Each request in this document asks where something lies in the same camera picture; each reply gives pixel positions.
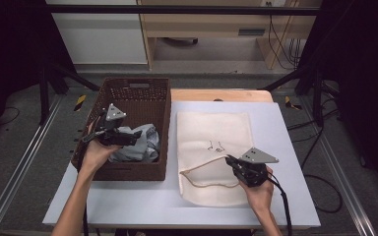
white table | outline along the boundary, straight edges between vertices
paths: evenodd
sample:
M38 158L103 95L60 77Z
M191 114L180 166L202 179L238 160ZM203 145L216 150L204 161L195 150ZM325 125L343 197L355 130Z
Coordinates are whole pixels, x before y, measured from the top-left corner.
M163 182L93 182L88 197L88 222L112 228L257 228L248 205L195 206L180 197L176 159L176 112L248 112L253 140L280 160L269 164L287 194L292 226L320 226L309 190L299 167L279 106L272 102L173 101L169 127L166 178ZM43 220L53 225L69 197L77 176L70 164ZM286 226L284 204L275 188L272 212Z

wire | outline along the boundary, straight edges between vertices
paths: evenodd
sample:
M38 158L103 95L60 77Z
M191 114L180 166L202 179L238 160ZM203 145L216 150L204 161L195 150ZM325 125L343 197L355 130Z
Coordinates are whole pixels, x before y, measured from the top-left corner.
M314 201L314 204L316 205L315 208L325 212L325 213L337 213L339 212L342 207L343 207L343 197L342 197L342 194L340 193L340 191L336 188L336 186L334 186L332 183L330 183L329 181L319 177L319 176L316 176L316 175L310 175L310 174L304 174L303 175L305 178L314 178L314 179L317 179L317 180L320 180L326 184L328 184L331 188L334 189L334 191L337 193L337 196L339 197L339 205L337 206L337 208L335 209L324 209L324 208L321 208L318 206L318 204Z
M11 118L9 121L5 121L5 122L0 123L0 126L9 124L9 123L13 122L15 119L17 119L18 116L20 116L21 111L17 107L13 107L13 106L5 107L5 110L7 110L7 109L14 109L14 110L16 110L17 114L13 118Z
M308 137L308 138L305 138L305 139L302 139L302 140L296 140L296 141L292 141L292 142L293 142L293 143L304 142L304 141L308 141L308 140L310 140L310 139L312 139L312 138L314 138L314 137L316 137L316 136L318 136L318 133L315 134L315 135L313 135L313 136L310 136L310 137Z
M321 138L322 132L324 130L324 126L321 128L321 130L318 133L317 138L315 139L314 143L312 144L311 148L309 149L308 153L306 153L305 159L300 164L300 169L303 170L303 167L305 166L306 161L308 160L309 156L311 155L312 150L315 148L315 146L318 143L318 140Z
M292 235L292 222L290 220L290 212L289 212L289 204L287 202L287 195L284 192L284 189L282 188L281 184L279 183L279 180L276 178L275 175L272 173L269 173L275 180L268 177L268 180L272 182L276 187L278 187L279 190L281 190L281 196L283 199L283 205L284 205L284 214L286 215L286 223L287 223L287 235Z
M322 103L322 106L324 106L327 102L329 101L333 101L334 99L330 98L330 99L327 99L325 100L323 103ZM327 114L325 114L323 117L324 118L327 118L328 116L338 112L339 110L338 109L334 109L330 112L328 112ZM309 125L309 124L312 124L313 122L315 122L314 120L312 121L309 121L309 122L305 122L303 124L298 124L298 125L294 125L294 126L291 126L291 130L292 129L297 129L297 128L300 128L300 127L304 127L306 125ZM316 144L318 143L319 139L321 138L321 135L324 131L324 126L321 127L321 130L314 136L306 139L306 140L310 140L311 138L317 136L317 138L315 139L314 143L312 144L311 148L309 149L309 151L306 153L306 156L304 158L304 160L302 161L302 163L300 164L300 169L303 171L303 168L305 167L305 163L307 162L307 160L309 159L309 156L312 152L312 150L315 148ZM316 203L315 200L312 200L314 202L314 205L315 205L315 208L322 211L322 212L325 212L325 213L337 213L341 210L341 208L343 207L343 197L340 193L340 191L336 188L336 186L334 186L334 184L330 183L328 180L322 178L322 177L319 177L319 176L316 176L316 175L311 175L311 174L304 174L303 175L305 178L314 178L314 179L317 179L317 180L320 180L326 184L328 184L331 188L334 189L334 191L336 192L337 196L339 197L339 205L335 208L335 209L325 209L325 208L321 208L318 206L318 204Z
M277 59L278 62L279 62L279 65L281 65L282 68L284 68L284 69L286 69L286 70L293 70L294 68L287 68L287 67L285 67L284 65L282 65L282 62L281 62L281 60L279 59L278 53L276 53L275 49L274 49L273 46L272 46L272 43L271 43L271 41L270 41L270 34L271 34L272 30L273 30L274 33L275 33L276 38L278 39L279 44L280 44L281 47L282 47L282 51L283 51L283 53L284 53L284 56L286 56L286 53L284 52L284 47L282 46L282 43L279 41L278 34L276 33L276 31L275 31L275 29L274 29L274 27L273 27L272 15L269 15L269 17L270 17L270 22L269 22L269 30L270 30L270 31L269 31L269 33L268 33L268 41L269 41L270 49L272 49L273 53L274 53L275 56L276 56L276 59Z
M295 45L295 50L293 52L293 45L295 42L296 42L296 45ZM300 60L299 51L300 51L300 39L292 38L289 44L289 51L288 51L289 59L288 60L290 60L293 63L295 70L297 69L297 66L299 65L299 60Z
M99 114L99 116L90 124L90 130L89 130L89 133L92 133L95 129L95 126L96 126L96 122L97 120L100 118L101 116L101 113ZM80 154L79 154L79 159L78 159L78 173L81 171L82 169L82 164L83 164L83 160L84 160L84 157L85 157L85 152L87 151L88 149L88 144L87 143L83 143L83 146L80 150ZM83 231L84 231L84 235L85 236L89 236L89 226L88 226L88 206L85 205L85 210L84 210L84 215L83 215L83 220L82 220L82 224L83 224Z

aluminum rail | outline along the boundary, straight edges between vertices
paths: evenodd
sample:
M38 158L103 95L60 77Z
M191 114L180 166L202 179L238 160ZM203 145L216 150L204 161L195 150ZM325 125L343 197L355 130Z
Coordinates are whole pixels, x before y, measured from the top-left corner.
M194 14L194 15L273 15L318 16L329 11L319 8L237 7L237 6L173 6L173 5L21 5L24 12L82 14Z
M311 109L311 101L309 98L300 97L300 102L304 107L308 117L313 119ZM314 123L313 128L315 132L319 132L317 125ZM352 220L354 221L355 227L362 236L375 236L376 232L364 211L364 208L355 194L354 189L352 188L351 183L346 177L345 172L340 166L338 159L328 142L327 137L322 133L321 135L321 151L324 154L324 157L327 161L327 164L333 174L334 180L336 181L339 191L343 196L345 204L348 208L349 213L351 214Z
M29 167L35 157L35 154L38 151L42 143L42 140L47 134L47 131L51 126L52 121L54 120L54 117L58 111L62 99L63 95L55 96L53 103L50 107L50 114L48 118L46 119L45 123L43 125L40 125L36 130L29 146L24 152L24 155L21 158L17 168L15 169L11 179L9 180L4 191L2 192L0 197L0 223L6 211L8 210L8 207L10 206L13 198L17 194L17 191L20 188L21 183L23 182L23 179L27 174L27 171L29 170Z

beige cloth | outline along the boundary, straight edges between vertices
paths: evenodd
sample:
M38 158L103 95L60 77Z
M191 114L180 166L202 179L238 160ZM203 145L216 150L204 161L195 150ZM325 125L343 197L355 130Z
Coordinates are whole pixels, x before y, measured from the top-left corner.
M177 159L180 194L200 206L247 203L225 157L253 147L247 113L177 113Z

gray floor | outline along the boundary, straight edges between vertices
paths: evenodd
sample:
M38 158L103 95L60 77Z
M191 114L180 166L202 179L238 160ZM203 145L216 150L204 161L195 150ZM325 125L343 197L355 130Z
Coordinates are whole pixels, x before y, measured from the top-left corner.
M198 45L186 42L161 40L158 43L155 66L147 68L133 66L108 65L109 72L103 67L80 65L78 69L84 77L100 84L107 76L151 77L167 76L172 78L173 88L217 88L217 89L256 89L281 78L289 70L267 70L254 39L203 39ZM286 126L309 120L305 110L286 107L285 97L291 103L305 105L308 96L297 97L292 92L295 82L283 85L273 92L273 99L280 105ZM77 83L68 80L71 87L63 95L61 107L39 146L33 162L24 176L20 189L9 205L0 223L2 230L51 231L51 227L41 224L54 196L63 173L75 148L77 139L92 108L97 92L89 91ZM88 97L81 111L73 111L78 97ZM20 110L18 117L0 126L0 195L11 178L24 151L32 139L39 121L39 93L34 86L14 93L7 106ZM336 104L329 101L324 112L336 109ZM7 109L0 122L15 117L15 109ZM293 141L303 140L315 135L312 126L289 132ZM346 177L363 205L376 234L378 235L378 175L376 171L362 168L358 152L354 148L347 129L336 115L326 119L324 135L341 163ZM293 146L301 162L309 151L315 138L308 141L294 142ZM315 174L335 184L335 178L327 164L321 143L314 148L303 170L305 174ZM328 185L306 179L311 195L318 206L333 209L338 205L336 193ZM318 210L321 227L296 231L294 235L360 235L350 215L350 208L343 205L337 213L325 213Z

